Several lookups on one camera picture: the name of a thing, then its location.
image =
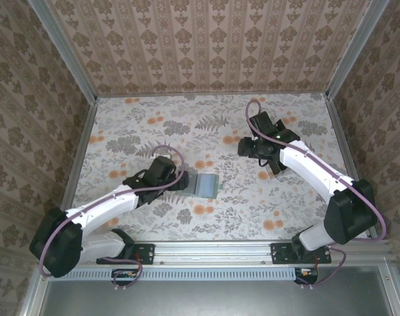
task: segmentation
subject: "damask wallpaper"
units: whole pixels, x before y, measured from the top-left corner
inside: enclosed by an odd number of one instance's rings
[[[400,0],[391,0],[336,95],[358,174],[371,181],[400,268]]]
[[[29,4],[0,0],[0,315],[26,293],[29,242],[61,203],[87,111]]]
[[[47,0],[98,95],[324,91],[370,0]]]
[[[293,170],[269,176],[240,157],[251,136],[245,106],[256,97],[272,122],[282,119],[333,168],[345,173],[322,93],[99,98],[74,205],[107,194],[149,168],[158,144],[180,150],[191,173],[219,175],[216,199],[166,192],[150,205],[110,220],[135,240],[265,240],[291,238],[323,220],[327,206]],[[251,107],[251,114],[257,108]],[[180,164],[178,156],[173,160]]]

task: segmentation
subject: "cable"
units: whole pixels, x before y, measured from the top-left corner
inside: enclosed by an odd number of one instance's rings
[[[332,273],[330,273],[330,275],[329,275],[327,278],[325,278],[324,280],[321,280],[320,282],[314,283],[314,284],[309,284],[306,280],[304,280],[304,279],[302,279],[302,278],[299,278],[299,277],[297,276],[297,280],[300,280],[302,283],[304,283],[304,284],[302,284],[302,285],[308,286],[308,287],[310,287],[310,288],[312,288],[312,287],[314,287],[314,286],[323,285],[324,283],[328,282],[328,281],[342,268],[343,264],[344,264],[345,261],[346,261],[346,253],[345,253],[343,250],[341,250],[341,249],[337,249],[337,248],[333,248],[333,247],[331,247],[330,249],[333,250],[333,251],[340,252],[340,253],[343,254],[343,258],[342,258],[342,260],[339,262],[339,265],[332,271]]]
[[[112,280],[112,283],[115,285],[115,290],[117,290],[119,288],[125,290],[126,288],[129,288],[130,286],[134,285],[134,283],[137,282],[137,280],[140,278],[140,276],[141,276],[141,274],[143,272],[143,265],[141,265],[141,263],[139,261],[136,261],[136,260],[131,260],[131,259],[113,259],[113,258],[108,258],[108,257],[104,257],[102,259],[104,259],[106,261],[110,261],[110,262],[130,263],[130,264],[139,266],[139,271],[138,271],[137,275],[134,277],[133,281],[131,281],[129,284],[124,285],[124,286],[118,285],[116,283],[116,278],[117,278],[118,275],[121,275],[121,274],[125,273],[125,271],[117,271],[117,272],[115,272],[114,279]]]
[[[168,145],[159,145],[155,148],[152,149],[151,155],[153,156],[153,154],[156,152],[156,150],[158,150],[159,148],[167,148],[169,150],[174,151],[181,160],[181,170],[180,170],[180,174],[176,177],[176,179],[168,184],[165,184],[163,186],[153,186],[150,188],[139,188],[139,189],[129,189],[129,190],[124,190],[115,194],[111,194],[109,196],[104,197],[103,199],[100,199],[99,201],[87,206],[86,208],[82,209],[80,212],[77,212],[76,214],[68,217],[64,222],[62,222],[54,231],[53,233],[50,235],[50,237],[48,238],[47,242],[45,243],[45,247],[42,250],[41,253],[41,257],[39,259],[39,264],[38,264],[38,269],[39,269],[39,273],[46,278],[49,278],[52,276],[51,273],[46,273],[43,270],[43,262],[45,262],[45,256],[47,255],[47,251],[49,246],[51,245],[51,243],[53,242],[55,236],[69,223],[71,222],[73,219],[79,217],[81,214],[87,213],[88,211],[90,211],[91,209],[97,207],[98,205],[101,205],[102,203],[105,203],[106,201],[109,201],[110,199],[114,199],[118,196],[122,196],[124,194],[130,194],[130,193],[137,193],[137,192],[144,192],[144,191],[157,191],[157,190],[162,190],[162,189],[166,189],[169,188],[170,186],[173,186],[174,184],[176,184],[178,181],[180,181],[181,177],[183,176],[183,173],[185,171],[185,163],[184,163],[184,158],[182,157],[182,154],[175,148],[170,147]]]
[[[353,192],[361,201],[363,201],[374,212],[374,214],[377,216],[377,218],[378,218],[378,220],[379,220],[379,222],[380,222],[380,224],[382,226],[381,235],[379,237],[375,238],[375,239],[354,238],[354,240],[359,240],[359,241],[363,241],[363,242],[379,242],[380,240],[383,240],[386,237],[387,229],[386,229],[386,222],[384,221],[383,216],[381,215],[379,210],[377,210],[377,208],[370,201],[368,201],[368,199],[366,197],[364,197],[354,187],[352,187],[352,185],[350,185],[349,183],[344,181],[342,178],[339,178],[339,176],[336,173],[331,171],[328,167],[326,167],[323,163],[321,163],[316,157],[314,157],[312,155],[309,155],[308,151],[305,151],[304,149],[299,148],[299,147],[297,147],[295,145],[291,145],[289,143],[281,142],[280,140],[275,140],[274,138],[270,138],[270,137],[264,135],[259,130],[257,130],[255,128],[255,126],[253,125],[253,123],[251,123],[251,121],[249,120],[249,116],[248,116],[248,110],[249,110],[250,105],[252,104],[252,102],[257,103],[257,105],[259,106],[259,113],[261,112],[261,104],[260,104],[259,100],[252,99],[252,100],[250,100],[250,102],[247,103],[247,106],[245,108],[245,117],[247,118],[247,124],[249,125],[249,127],[254,132],[257,133],[257,135],[263,137],[264,139],[266,139],[266,140],[268,140],[270,142],[274,142],[275,144],[292,148],[292,149],[302,153],[304,156],[308,157],[312,161],[314,161],[319,167],[321,167],[324,171],[326,171],[330,176],[332,176],[338,182],[342,183],[344,186],[346,186],[348,189],[350,189],[350,191]]]

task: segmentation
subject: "floral tablecloth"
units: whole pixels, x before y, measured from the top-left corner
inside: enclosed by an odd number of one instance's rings
[[[238,140],[251,135],[244,112],[253,97],[273,122],[283,119],[317,155],[345,172],[321,93],[104,98],[97,101],[74,205],[148,168],[151,148],[166,143],[183,153],[189,172],[219,175],[217,198],[166,192],[105,228],[119,227],[135,240],[263,240],[291,238],[320,222],[326,205],[300,176],[289,169],[269,176],[257,160],[237,155]],[[177,155],[173,160],[180,163]]]

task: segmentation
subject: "wall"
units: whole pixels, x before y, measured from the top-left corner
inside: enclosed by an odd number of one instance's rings
[[[0,315],[13,315],[43,212],[59,205],[88,104],[26,1],[0,0]]]
[[[400,268],[400,1],[389,2],[335,104],[358,174],[374,186]]]
[[[369,0],[48,0],[99,95],[323,91]]]

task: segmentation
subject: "purple cable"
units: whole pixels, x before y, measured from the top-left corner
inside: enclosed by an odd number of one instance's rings
[[[112,283],[116,286],[116,288],[129,288],[130,286],[134,285],[134,283],[136,283],[136,281],[141,277],[141,274],[143,272],[143,265],[136,260],[131,260],[131,259],[113,259],[113,258],[108,258],[108,257],[104,257],[102,258],[106,261],[110,261],[110,262],[119,262],[119,263],[130,263],[132,265],[138,265],[139,266],[139,272],[137,273],[136,277],[133,279],[133,281],[131,281],[129,284],[125,285],[125,286],[121,286],[118,285],[116,283],[116,278],[118,275],[121,275],[122,273],[125,273],[125,271],[117,271],[114,274],[114,279],[112,280]]]
[[[305,151],[302,148],[299,148],[295,145],[291,145],[289,143],[285,143],[285,142],[281,142],[280,140],[275,140],[273,138],[270,138],[266,135],[264,135],[263,133],[261,133],[259,130],[257,130],[253,123],[250,122],[249,120],[249,116],[248,116],[248,110],[250,108],[250,105],[252,104],[252,102],[257,103],[257,105],[259,106],[259,113],[261,112],[261,104],[258,100],[256,99],[252,99],[250,100],[250,102],[248,102],[246,108],[245,108],[245,117],[247,118],[247,123],[250,126],[250,128],[256,132],[259,136],[263,137],[264,139],[274,142],[275,144],[278,145],[282,145],[285,147],[289,147],[292,148],[300,153],[302,153],[304,156],[308,157],[309,159],[311,159],[312,161],[314,161],[319,167],[321,167],[324,171],[326,171],[330,176],[332,176],[333,178],[335,178],[338,182],[342,183],[344,186],[346,186],[348,189],[350,189],[351,192],[353,192],[359,199],[361,199],[365,204],[367,204],[367,206],[374,212],[374,214],[377,216],[381,226],[382,226],[382,233],[379,237],[375,238],[375,239],[367,239],[367,238],[354,238],[354,240],[359,240],[359,241],[363,241],[363,242],[379,242],[380,240],[383,240],[386,237],[386,222],[383,219],[383,216],[381,215],[381,213],[379,212],[379,210],[377,210],[377,208],[370,202],[368,201],[361,193],[359,193],[354,187],[352,187],[352,185],[350,185],[349,183],[347,183],[346,181],[344,181],[343,179],[339,178],[338,175],[336,173],[334,173],[333,171],[331,171],[328,167],[326,167],[324,164],[322,164],[316,157],[312,156],[312,155],[308,155],[308,152]]]
[[[97,201],[94,204],[89,205],[88,207],[86,207],[85,209],[82,209],[80,212],[70,216],[69,218],[67,218],[64,222],[62,222],[54,231],[53,233],[50,235],[50,237],[48,238],[47,242],[45,243],[45,247],[42,250],[41,253],[41,257],[39,259],[39,273],[43,276],[43,277],[51,277],[52,274],[50,273],[46,273],[43,270],[43,262],[45,262],[45,256],[47,255],[47,251],[49,246],[51,245],[51,243],[53,242],[55,236],[64,228],[64,226],[66,226],[69,222],[71,222],[73,219],[79,217],[82,213],[87,213],[88,211],[90,211],[91,209],[93,209],[94,207],[97,207],[98,205],[101,205],[102,203],[105,203],[106,201],[109,201],[110,199],[113,199],[117,196],[122,196],[124,194],[129,194],[129,193],[136,193],[136,192],[144,192],[144,191],[156,191],[156,190],[162,190],[162,189],[166,189],[169,188],[170,186],[173,186],[174,184],[176,184],[178,181],[180,181],[184,171],[185,171],[185,163],[184,163],[184,158],[182,157],[182,154],[175,148],[170,147],[168,145],[159,145],[155,148],[152,149],[151,155],[153,156],[153,154],[156,152],[156,150],[158,150],[159,148],[167,148],[169,150],[174,151],[181,160],[181,170],[180,170],[180,174],[177,176],[177,178],[172,181],[171,183],[165,184],[163,186],[153,186],[150,188],[140,188],[140,189],[129,189],[129,190],[125,190],[125,191],[121,191],[118,192],[116,194],[111,194],[110,196],[106,196],[103,199],[100,199],[99,201]]]
[[[340,261],[339,265],[333,270],[332,273],[330,273],[330,275],[327,278],[325,278],[324,280],[322,280],[320,282],[314,283],[314,284],[309,284],[306,280],[304,280],[302,278],[299,278],[298,276],[297,276],[297,280],[300,280],[302,283],[304,283],[303,285],[308,286],[308,287],[320,286],[320,285],[323,285],[324,283],[326,283],[327,281],[329,281],[340,270],[340,268],[342,268],[342,265],[346,261],[346,253],[343,250],[337,249],[337,248],[333,248],[333,247],[331,247],[330,249],[334,250],[336,252],[342,253],[343,254],[343,258]]]

